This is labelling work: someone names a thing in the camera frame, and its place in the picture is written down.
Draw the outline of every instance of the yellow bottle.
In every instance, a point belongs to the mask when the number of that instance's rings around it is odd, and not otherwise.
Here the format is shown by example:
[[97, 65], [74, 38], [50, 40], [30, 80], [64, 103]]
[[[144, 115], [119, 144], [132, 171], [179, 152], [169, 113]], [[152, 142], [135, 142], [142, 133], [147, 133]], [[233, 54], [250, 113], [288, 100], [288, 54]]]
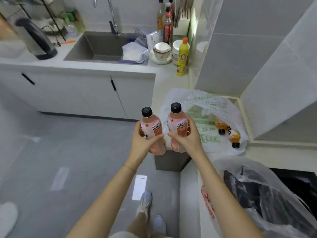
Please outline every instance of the yellow bottle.
[[188, 38], [183, 38], [183, 43], [179, 46], [178, 61], [177, 61], [177, 76], [183, 76], [188, 56]]

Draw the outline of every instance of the black cabinet handle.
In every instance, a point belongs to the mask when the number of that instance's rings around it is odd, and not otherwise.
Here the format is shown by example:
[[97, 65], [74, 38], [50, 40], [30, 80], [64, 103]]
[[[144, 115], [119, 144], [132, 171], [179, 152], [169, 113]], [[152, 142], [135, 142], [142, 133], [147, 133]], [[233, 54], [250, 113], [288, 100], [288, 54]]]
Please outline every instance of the black cabinet handle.
[[29, 77], [26, 76], [24, 73], [22, 73], [22, 76], [23, 76], [26, 80], [28, 80], [31, 84], [35, 85], [35, 83], [34, 83], [31, 79], [29, 79]]
[[113, 86], [114, 91], [117, 91], [116, 86], [114, 85], [114, 82], [113, 82], [112, 79], [111, 79], [111, 84], [112, 84], [112, 86]]

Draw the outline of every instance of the forearm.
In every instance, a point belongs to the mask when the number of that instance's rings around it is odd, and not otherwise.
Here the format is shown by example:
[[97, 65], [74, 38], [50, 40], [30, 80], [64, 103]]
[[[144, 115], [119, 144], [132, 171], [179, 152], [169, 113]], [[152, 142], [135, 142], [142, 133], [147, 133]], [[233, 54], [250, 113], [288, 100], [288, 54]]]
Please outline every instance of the forearm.
[[231, 194], [205, 154], [196, 165], [207, 188], [217, 220], [225, 238], [263, 238], [245, 210]]
[[133, 177], [134, 172], [122, 166], [67, 238], [108, 237]]

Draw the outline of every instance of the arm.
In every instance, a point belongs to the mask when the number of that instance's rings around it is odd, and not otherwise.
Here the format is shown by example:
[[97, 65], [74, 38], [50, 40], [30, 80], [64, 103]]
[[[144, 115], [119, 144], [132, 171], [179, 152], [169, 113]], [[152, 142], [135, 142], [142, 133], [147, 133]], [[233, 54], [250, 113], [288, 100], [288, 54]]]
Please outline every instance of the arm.
[[208, 160], [202, 148], [197, 127], [191, 118], [189, 118], [189, 125], [191, 132], [187, 137], [181, 137], [173, 132], [169, 132], [168, 135], [181, 143], [195, 161], [224, 237], [263, 238], [259, 229], [253, 224]]
[[150, 147], [163, 138], [163, 135], [159, 135], [146, 140], [140, 135], [140, 127], [139, 121], [134, 128], [128, 160], [75, 224], [67, 238], [108, 237], [137, 168], [148, 154]]

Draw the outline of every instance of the hand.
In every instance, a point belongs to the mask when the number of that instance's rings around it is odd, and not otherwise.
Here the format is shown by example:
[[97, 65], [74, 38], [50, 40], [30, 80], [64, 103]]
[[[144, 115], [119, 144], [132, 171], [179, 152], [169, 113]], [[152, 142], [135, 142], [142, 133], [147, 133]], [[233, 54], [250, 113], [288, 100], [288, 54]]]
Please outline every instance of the hand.
[[186, 137], [179, 136], [177, 133], [172, 131], [168, 132], [168, 136], [182, 144], [189, 156], [191, 156], [193, 160], [197, 161], [197, 159], [206, 157], [206, 155], [201, 145], [200, 135], [195, 122], [191, 118], [188, 118], [188, 121], [189, 134], [187, 134]]
[[163, 139], [163, 137], [164, 135], [162, 134], [149, 140], [145, 139], [145, 137], [141, 136], [141, 121], [138, 121], [135, 124], [132, 137], [132, 148], [125, 165], [136, 171], [144, 160], [145, 156], [148, 154], [150, 147], [160, 139]]

